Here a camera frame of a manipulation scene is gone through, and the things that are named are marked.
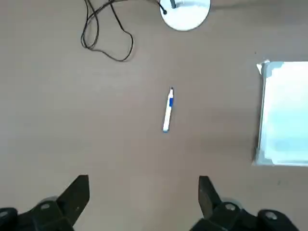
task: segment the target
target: marker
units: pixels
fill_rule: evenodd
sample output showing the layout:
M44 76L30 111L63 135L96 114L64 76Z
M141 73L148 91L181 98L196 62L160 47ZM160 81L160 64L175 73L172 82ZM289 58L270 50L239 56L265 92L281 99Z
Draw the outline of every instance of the marker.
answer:
M163 132L169 131L169 123L170 123L172 106L173 106L173 88L170 88L170 92L169 92L168 100L167 100L167 106L166 106L166 114L165 114Z

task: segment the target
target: black cable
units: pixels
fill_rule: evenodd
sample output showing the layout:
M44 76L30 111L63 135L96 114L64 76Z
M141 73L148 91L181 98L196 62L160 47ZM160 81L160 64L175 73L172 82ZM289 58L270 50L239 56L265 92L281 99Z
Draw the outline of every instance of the black cable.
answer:
M91 3L90 0L84 0L84 2L86 4L86 8L87 8L87 17L86 17L86 22L85 22L85 25L83 27L81 38L80 38L80 42L81 42L81 45L82 45L83 48L88 49L90 51L101 52L104 55L106 55L107 57L109 57L110 59L115 60L117 62L124 62L124 61L126 61L130 57L131 52L133 50L133 46L134 46L134 38L133 38L132 34L129 33L128 31L126 31L123 28L123 26L122 26L122 24L121 24L121 22L120 22L120 20L119 20L119 18L117 16L117 14L116 14L116 11L115 11L115 9L113 7L113 3L114 2L122 2L122 1L126 1L126 0L108 0L108 2L104 3L98 9L94 9L93 4ZM162 9L163 13L167 14L167 11L163 8L163 6L159 2L157 2L156 0L154 0L154 1ZM99 20L98 20L98 14L103 9L105 9L107 6L109 6L109 5L111 7L111 10L112 10L112 12L113 12L113 14L114 14L114 16L116 18L116 21L118 22L118 24L119 24L119 26L121 28L121 30L124 33L128 34L129 37L130 37L130 48L129 48L128 54L124 58L122 58L122 59L117 59L117 58L113 57L112 55L108 54L107 52L105 52L104 50L95 48L95 46L96 46L96 44L98 42L98 39L99 39L99 34L100 34L100 23L99 23ZM94 39L93 43L91 45L89 45L86 42L85 34L86 34L87 29L88 29L88 26L91 24L93 19L95 19L95 22L96 22L96 35L95 35L95 39Z

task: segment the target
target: black wire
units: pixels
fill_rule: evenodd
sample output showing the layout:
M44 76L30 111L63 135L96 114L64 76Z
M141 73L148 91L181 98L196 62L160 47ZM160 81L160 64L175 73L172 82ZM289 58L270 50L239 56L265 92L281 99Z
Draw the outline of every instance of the black wire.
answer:
M81 45L82 45L83 48L88 49L90 51L101 52L104 55L106 55L107 57L109 57L110 59L115 60L117 62L124 62L124 61L126 61L130 57L131 52L132 52L133 47L134 47L134 38L133 38L132 34L129 33L128 31L126 31L123 28L123 26L122 26L122 24L121 24L121 22L120 22L120 20L119 20L119 18L117 16L117 14L116 14L116 11L115 11L115 9L113 7L113 3L114 2L122 2L122 1L126 1L126 0L108 0L108 2L104 3L98 9L94 9L93 4L91 3L90 0L84 0L84 2L86 4L86 8L87 8L87 17L86 17L86 22L85 22L85 25L83 27L81 38L80 38L80 42L81 42ZM162 5L159 2L157 2L156 0L154 0L154 1L160 6L160 8L163 10L163 13L166 14L167 11L162 7ZM99 20L98 20L98 14L103 9L105 9L107 6L109 6L109 5L111 7L111 10L112 10L112 12L113 12L113 14L114 14L114 16L116 18L116 21L118 22L118 24L119 24L119 26L121 28L121 30L124 33L128 34L129 37L130 37L130 48L129 48L129 51L128 51L127 55L124 58L122 58L122 59L117 59L117 58L113 57L112 55L108 54L107 52L105 52L104 50L95 48L95 46L96 46L96 44L98 42L98 39L99 39L99 34L100 34L100 23L99 23ZM87 29L88 29L88 26L91 24L93 19L95 19L95 22L96 22L96 35L95 35L95 39L94 39L93 43L91 45L89 45L86 42L85 34L86 34Z

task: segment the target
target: lamp base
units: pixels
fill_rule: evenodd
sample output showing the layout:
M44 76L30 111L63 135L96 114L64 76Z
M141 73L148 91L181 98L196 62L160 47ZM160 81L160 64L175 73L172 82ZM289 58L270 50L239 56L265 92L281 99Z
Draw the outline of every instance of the lamp base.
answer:
M165 23L179 31L188 31L198 27L207 17L211 0L175 0L176 8L171 8L170 0L161 0L160 4L165 8L160 13Z

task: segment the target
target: brown table surface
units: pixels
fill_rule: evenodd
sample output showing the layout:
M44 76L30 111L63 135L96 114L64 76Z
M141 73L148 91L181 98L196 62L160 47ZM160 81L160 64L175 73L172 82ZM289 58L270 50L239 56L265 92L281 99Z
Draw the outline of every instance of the brown table surface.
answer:
M308 168L251 160L256 63L308 60L308 2L213 0L189 33L168 28L155 4L115 8L136 40L123 64L81 47L82 0L0 2L0 205L26 211L87 173L76 230L187 231L201 217L198 176L209 175L249 212L277 209L307 229ZM100 21L98 45L124 55L129 38L110 9Z

